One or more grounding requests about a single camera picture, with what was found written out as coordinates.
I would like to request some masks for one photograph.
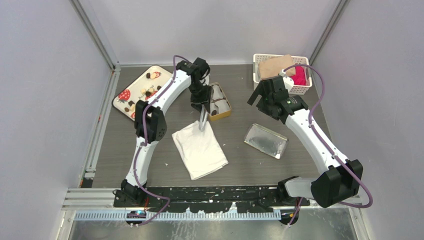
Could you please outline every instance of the white basket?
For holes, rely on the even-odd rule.
[[[283,55],[273,55],[273,54],[260,54],[256,53],[253,55],[253,90],[256,89],[256,87],[259,84],[259,81],[261,80],[258,75],[258,65],[260,62],[263,62],[267,59],[281,57]],[[307,57],[304,56],[291,56],[293,59],[294,64],[306,64],[309,65],[309,60]],[[293,88],[288,92],[289,94],[297,94],[297,95],[304,95],[306,91],[312,87],[312,78],[310,71],[307,67],[303,67],[305,70],[306,75],[306,85],[294,85]]]

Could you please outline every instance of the pink cloth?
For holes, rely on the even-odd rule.
[[[294,81],[294,85],[306,85],[306,75],[305,70],[301,66],[295,66],[296,74],[291,76]]]

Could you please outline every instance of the white cloth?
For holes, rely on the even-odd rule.
[[[191,180],[211,174],[228,164],[208,121],[203,131],[199,130],[199,121],[195,121],[172,134],[172,139]]]

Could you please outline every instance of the white wall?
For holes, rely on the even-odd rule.
[[[68,0],[0,1],[0,239],[52,239],[110,70]]]
[[[422,0],[350,1],[314,64],[332,139],[364,166],[378,240],[424,236],[423,9]]]
[[[310,57],[338,0],[85,0],[121,64],[252,63],[253,54]]]

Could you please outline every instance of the beige sponge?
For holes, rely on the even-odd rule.
[[[258,66],[260,79],[269,79],[277,76],[281,70],[294,65],[292,56],[287,54],[284,56],[269,58],[261,61]],[[296,74],[294,67],[286,72],[287,76],[291,77]]]

